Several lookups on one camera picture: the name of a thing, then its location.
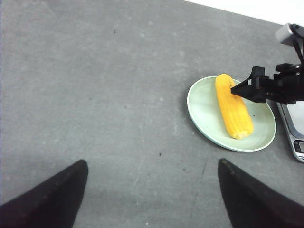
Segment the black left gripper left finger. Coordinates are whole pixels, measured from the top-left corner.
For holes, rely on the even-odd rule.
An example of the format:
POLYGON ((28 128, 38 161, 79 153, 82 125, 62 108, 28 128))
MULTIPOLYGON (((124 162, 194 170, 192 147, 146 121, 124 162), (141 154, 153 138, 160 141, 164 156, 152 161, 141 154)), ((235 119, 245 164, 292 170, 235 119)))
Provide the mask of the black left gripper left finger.
POLYGON ((88 165, 78 160, 0 207, 2 228, 71 228, 83 200, 88 165))

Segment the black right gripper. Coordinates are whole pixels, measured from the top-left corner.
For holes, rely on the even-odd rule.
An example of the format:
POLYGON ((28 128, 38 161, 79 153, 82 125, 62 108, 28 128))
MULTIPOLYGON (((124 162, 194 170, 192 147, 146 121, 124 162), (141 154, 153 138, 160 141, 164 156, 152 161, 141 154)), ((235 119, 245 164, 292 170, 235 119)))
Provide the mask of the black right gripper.
POLYGON ((283 63, 276 66, 273 79, 265 75, 264 67, 252 67, 249 78, 230 89, 231 94, 255 103, 266 100, 294 105, 304 100, 304 67, 301 64, 283 63))

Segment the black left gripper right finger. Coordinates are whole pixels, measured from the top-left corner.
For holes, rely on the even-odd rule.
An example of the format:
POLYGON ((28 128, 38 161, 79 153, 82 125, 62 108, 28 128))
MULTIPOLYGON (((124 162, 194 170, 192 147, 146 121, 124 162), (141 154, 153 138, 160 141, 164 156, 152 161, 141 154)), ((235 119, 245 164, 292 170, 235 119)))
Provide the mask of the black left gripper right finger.
POLYGON ((234 228, 302 228, 304 207, 226 159, 218 161, 221 195, 234 228))

